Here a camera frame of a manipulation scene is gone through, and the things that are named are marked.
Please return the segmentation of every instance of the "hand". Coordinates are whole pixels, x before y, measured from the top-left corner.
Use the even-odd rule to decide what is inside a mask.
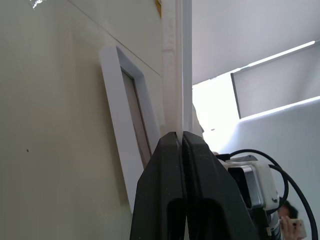
[[[281,230],[284,240],[297,240],[298,233],[300,231],[300,226],[293,226],[291,219],[286,217],[281,217]]]

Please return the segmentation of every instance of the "white vertical post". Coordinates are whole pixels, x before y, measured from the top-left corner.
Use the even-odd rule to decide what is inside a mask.
[[[193,131],[192,0],[162,0],[163,108],[167,132]]]

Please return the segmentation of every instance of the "white picture frame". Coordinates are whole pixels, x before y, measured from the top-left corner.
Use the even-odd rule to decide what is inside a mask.
[[[160,126],[143,72],[117,45],[100,50],[99,57],[126,192],[133,213],[137,183],[144,167],[130,113],[122,69],[133,77],[151,153],[156,149],[161,137]]]

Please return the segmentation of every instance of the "beige wall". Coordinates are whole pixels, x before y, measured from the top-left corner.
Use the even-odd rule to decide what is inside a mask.
[[[152,0],[2,1],[1,240],[129,239],[98,51],[133,59],[163,126],[161,31]]]

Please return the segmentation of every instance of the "person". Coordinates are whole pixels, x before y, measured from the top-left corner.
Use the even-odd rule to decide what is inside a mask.
[[[298,210],[290,204],[289,201],[285,201],[282,207],[278,210],[279,218],[288,216],[290,219],[298,218]]]
[[[287,200],[278,210],[284,240],[302,240],[302,238],[298,237],[300,226],[292,224],[291,221],[291,219],[297,219],[298,214],[298,210]]]

